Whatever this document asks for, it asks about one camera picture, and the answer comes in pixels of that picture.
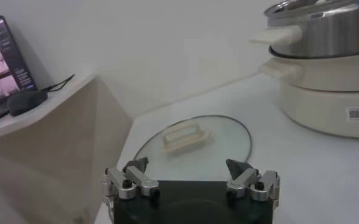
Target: white countertop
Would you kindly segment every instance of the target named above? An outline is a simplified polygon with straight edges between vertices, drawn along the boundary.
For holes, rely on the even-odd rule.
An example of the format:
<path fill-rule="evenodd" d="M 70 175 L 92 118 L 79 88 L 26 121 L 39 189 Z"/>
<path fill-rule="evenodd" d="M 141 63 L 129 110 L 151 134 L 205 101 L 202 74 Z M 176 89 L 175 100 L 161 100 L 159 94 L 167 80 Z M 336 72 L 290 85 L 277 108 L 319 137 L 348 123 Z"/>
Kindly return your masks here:
<path fill-rule="evenodd" d="M 135 119 L 117 168 L 132 160 L 156 132 L 204 114 L 231 116 L 250 131 L 250 164 L 281 176 L 274 223 L 359 223 L 359 139 L 297 125 L 278 108 L 278 80 L 257 75 Z M 95 224 L 109 224 L 106 205 Z"/>

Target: barcode sticker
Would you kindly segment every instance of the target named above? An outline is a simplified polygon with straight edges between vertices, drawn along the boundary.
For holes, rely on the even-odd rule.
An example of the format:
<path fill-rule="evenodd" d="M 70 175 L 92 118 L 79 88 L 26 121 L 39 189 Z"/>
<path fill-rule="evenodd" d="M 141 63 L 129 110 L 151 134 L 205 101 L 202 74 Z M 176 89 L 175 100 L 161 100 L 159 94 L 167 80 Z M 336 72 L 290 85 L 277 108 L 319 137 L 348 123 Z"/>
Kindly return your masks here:
<path fill-rule="evenodd" d="M 359 107 L 346 108 L 347 121 L 359 121 Z"/>

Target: glass lid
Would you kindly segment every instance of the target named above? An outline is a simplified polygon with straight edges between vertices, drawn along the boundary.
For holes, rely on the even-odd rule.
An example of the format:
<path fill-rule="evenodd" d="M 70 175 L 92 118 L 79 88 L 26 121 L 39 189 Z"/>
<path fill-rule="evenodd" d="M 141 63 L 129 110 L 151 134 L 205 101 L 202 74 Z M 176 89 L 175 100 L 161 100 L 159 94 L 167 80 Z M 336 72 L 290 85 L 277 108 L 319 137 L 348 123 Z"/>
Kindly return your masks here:
<path fill-rule="evenodd" d="M 226 159 L 246 162 L 252 140 L 247 128 L 225 116 L 199 116 L 173 124 L 142 146 L 135 159 L 148 157 L 153 180 L 227 181 Z"/>

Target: black mouse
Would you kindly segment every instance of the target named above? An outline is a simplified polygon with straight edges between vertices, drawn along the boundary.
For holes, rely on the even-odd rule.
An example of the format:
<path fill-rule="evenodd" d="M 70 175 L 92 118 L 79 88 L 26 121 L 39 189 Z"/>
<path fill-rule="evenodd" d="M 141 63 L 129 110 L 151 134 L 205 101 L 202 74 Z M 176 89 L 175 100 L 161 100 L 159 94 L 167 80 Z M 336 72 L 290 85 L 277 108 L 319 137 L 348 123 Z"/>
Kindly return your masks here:
<path fill-rule="evenodd" d="M 12 116 L 17 116 L 39 106 L 47 98 L 46 91 L 21 91 L 7 99 L 7 109 Z"/>

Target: screw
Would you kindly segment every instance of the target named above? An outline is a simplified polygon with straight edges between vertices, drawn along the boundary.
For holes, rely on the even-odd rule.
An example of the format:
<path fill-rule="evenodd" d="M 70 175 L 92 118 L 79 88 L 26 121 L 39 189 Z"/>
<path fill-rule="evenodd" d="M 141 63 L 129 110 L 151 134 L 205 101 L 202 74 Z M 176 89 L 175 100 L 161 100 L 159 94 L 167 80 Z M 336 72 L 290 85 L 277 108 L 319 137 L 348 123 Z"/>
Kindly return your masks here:
<path fill-rule="evenodd" d="M 132 182 L 130 180 L 124 180 L 123 181 L 123 188 L 128 189 L 132 187 Z"/>
<path fill-rule="evenodd" d="M 256 184 L 255 184 L 255 189 L 256 190 L 259 190 L 259 191 L 262 191 L 262 190 L 264 190 L 265 189 L 265 184 L 263 183 L 263 182 L 257 182 Z"/>

